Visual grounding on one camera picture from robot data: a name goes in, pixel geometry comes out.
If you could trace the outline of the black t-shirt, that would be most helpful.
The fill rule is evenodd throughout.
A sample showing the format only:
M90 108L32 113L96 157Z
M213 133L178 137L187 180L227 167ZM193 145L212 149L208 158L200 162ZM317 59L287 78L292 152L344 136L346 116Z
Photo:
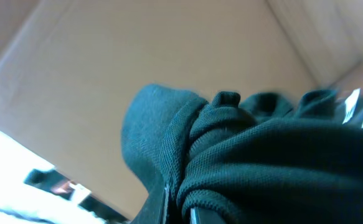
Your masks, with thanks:
M148 85L123 120L123 159L148 194L169 185L169 223L188 223L194 207L226 223L363 223L363 129L335 120L336 97L207 101Z

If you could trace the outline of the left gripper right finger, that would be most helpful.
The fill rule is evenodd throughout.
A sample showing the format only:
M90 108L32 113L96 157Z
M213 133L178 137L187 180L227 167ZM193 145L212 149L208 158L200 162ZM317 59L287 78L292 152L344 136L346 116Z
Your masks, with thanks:
M194 207L190 212L190 224L226 224L215 211Z

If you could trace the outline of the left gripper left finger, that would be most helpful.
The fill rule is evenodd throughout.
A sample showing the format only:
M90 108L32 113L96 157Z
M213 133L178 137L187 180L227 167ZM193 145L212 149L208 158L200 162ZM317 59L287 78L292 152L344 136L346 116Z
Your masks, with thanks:
M131 224L168 224L169 199L169 185L157 183Z

